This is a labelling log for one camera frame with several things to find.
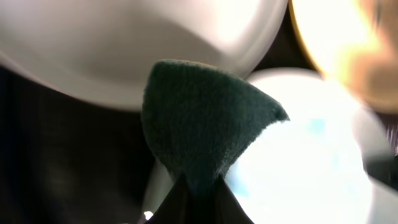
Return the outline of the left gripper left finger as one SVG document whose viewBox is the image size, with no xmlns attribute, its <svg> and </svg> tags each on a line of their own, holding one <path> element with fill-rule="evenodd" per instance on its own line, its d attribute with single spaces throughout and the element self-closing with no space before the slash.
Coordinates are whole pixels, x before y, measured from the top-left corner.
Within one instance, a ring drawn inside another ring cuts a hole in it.
<svg viewBox="0 0 398 224">
<path fill-rule="evenodd" d="M 186 178 L 182 175 L 146 224 L 186 224 L 189 208 L 190 192 Z"/>
</svg>

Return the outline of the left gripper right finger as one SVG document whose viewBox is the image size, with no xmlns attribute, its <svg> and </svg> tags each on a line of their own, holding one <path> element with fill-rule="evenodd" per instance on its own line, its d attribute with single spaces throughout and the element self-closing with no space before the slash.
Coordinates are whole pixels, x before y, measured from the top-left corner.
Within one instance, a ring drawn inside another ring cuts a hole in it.
<svg viewBox="0 0 398 224">
<path fill-rule="evenodd" d="M 222 176 L 219 176 L 215 182 L 214 200 L 216 224 L 254 224 Z"/>
</svg>

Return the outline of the green yellow sponge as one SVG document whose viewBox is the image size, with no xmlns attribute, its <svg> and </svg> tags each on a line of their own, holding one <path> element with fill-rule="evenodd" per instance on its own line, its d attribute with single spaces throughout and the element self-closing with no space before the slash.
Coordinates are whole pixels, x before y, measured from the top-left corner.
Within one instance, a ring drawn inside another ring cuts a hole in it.
<svg viewBox="0 0 398 224">
<path fill-rule="evenodd" d="M 153 66 L 141 112 L 153 155 L 197 194 L 208 193 L 264 129 L 288 118 L 275 99 L 248 82 L 178 60 Z"/>
</svg>

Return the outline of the yellow plate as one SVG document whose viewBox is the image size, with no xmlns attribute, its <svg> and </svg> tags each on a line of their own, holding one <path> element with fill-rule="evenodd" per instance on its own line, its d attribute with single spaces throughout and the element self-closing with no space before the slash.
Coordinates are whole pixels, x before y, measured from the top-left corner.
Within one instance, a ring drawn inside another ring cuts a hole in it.
<svg viewBox="0 0 398 224">
<path fill-rule="evenodd" d="M 310 63 L 374 110 L 397 112 L 397 0 L 290 0 Z"/>
</svg>

